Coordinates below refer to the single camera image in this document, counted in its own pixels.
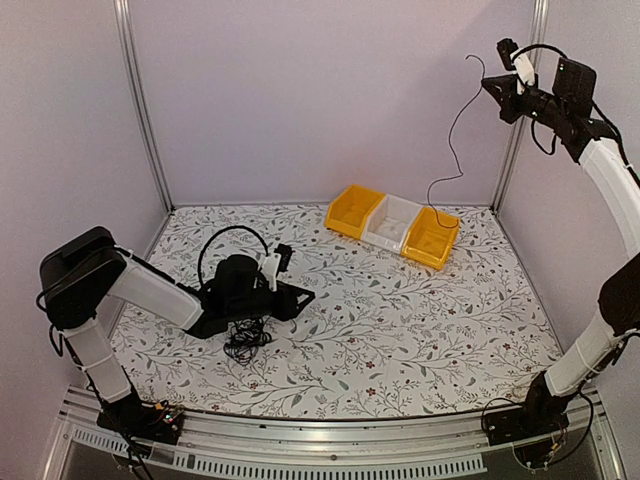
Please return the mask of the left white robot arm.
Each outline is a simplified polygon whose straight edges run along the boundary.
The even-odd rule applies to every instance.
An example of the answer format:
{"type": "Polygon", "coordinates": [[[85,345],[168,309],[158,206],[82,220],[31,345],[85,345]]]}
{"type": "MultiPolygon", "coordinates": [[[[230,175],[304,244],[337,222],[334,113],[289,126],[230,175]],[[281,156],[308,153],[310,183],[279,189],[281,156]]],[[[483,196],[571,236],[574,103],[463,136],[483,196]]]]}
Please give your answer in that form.
{"type": "Polygon", "coordinates": [[[117,298],[199,339],[223,333],[237,321],[288,321],[315,298],[314,292],[279,280],[291,256],[291,247],[283,244],[262,260],[234,254],[218,263],[212,279],[193,288],[120,247],[109,230],[97,226],[41,261],[36,302],[100,397],[111,404],[111,419],[126,433],[138,434],[148,426],[149,415],[130,397],[134,388],[99,325],[101,303],[117,298]]]}

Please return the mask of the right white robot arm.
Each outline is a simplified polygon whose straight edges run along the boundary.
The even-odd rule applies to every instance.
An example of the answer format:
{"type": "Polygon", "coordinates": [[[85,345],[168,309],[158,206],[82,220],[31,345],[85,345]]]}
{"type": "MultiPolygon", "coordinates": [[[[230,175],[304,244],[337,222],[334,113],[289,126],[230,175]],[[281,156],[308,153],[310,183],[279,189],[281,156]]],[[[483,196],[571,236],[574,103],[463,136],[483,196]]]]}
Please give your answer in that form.
{"type": "Polygon", "coordinates": [[[512,75],[487,80],[509,116],[550,126],[559,152],[527,140],[502,216],[564,354],[542,376],[553,397],[573,394],[639,328],[639,186],[607,123],[574,117],[512,75]]]}

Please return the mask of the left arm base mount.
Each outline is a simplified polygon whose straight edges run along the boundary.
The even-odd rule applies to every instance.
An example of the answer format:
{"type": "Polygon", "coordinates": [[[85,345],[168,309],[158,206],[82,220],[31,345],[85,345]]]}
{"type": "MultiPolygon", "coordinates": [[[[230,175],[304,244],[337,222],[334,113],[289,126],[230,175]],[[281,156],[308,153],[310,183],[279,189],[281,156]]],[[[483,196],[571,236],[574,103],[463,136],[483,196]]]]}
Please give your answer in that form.
{"type": "Polygon", "coordinates": [[[121,400],[102,407],[97,425],[127,438],[176,445],[182,433],[184,412],[182,406],[166,401],[145,404],[121,400]]]}

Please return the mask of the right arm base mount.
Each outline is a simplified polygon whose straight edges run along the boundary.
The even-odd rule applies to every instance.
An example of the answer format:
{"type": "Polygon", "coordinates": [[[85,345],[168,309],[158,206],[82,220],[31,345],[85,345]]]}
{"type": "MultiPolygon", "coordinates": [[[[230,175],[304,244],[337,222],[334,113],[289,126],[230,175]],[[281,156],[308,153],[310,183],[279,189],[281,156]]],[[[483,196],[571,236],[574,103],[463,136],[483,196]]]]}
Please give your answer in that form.
{"type": "Polygon", "coordinates": [[[525,468],[547,468],[566,444],[570,397],[553,397],[542,390],[529,393],[509,410],[481,414],[481,428],[491,446],[527,440],[513,454],[525,468]]]}

